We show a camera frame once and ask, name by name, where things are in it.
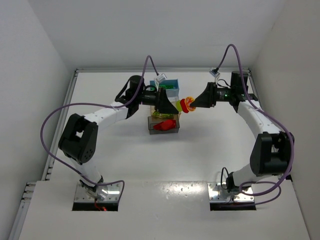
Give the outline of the lime green lego brick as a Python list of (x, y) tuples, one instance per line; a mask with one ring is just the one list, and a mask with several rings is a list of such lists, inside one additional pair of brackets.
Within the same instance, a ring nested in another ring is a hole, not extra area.
[(175, 115), (171, 113), (160, 113), (158, 111), (154, 111), (152, 116), (160, 119), (173, 119)]

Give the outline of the red round lego brick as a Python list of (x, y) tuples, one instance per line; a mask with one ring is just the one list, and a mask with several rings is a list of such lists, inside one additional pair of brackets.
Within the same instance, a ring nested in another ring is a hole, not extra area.
[(176, 127), (176, 121), (174, 119), (168, 119), (166, 121), (166, 127), (168, 129), (174, 129)]

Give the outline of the red curved lego brick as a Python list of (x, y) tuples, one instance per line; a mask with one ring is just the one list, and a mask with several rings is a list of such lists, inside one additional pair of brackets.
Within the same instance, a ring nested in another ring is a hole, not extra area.
[(163, 121), (153, 126), (154, 130), (157, 131), (168, 131), (171, 128), (172, 124), (169, 121)]

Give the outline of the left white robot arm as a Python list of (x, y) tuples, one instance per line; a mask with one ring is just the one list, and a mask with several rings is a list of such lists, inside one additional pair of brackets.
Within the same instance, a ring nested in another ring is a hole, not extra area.
[(105, 188), (104, 179), (93, 161), (98, 133), (133, 116), (140, 105), (153, 106), (161, 114), (178, 114), (164, 88), (148, 90), (144, 78), (133, 75), (116, 95), (110, 107), (85, 115), (74, 113), (65, 125), (58, 148), (79, 172), (81, 186), (95, 198), (98, 198)]

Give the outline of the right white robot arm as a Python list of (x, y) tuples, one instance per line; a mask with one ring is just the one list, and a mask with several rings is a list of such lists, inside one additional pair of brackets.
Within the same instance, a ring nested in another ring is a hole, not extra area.
[(293, 165), (294, 136), (261, 109), (253, 93), (248, 93), (248, 77), (246, 72), (233, 71), (228, 87), (208, 82), (205, 90), (190, 104), (192, 108), (211, 108), (218, 102), (228, 102), (255, 137), (249, 163), (230, 172), (226, 178), (228, 192), (241, 192), (269, 176), (282, 176), (275, 184), (277, 188)]

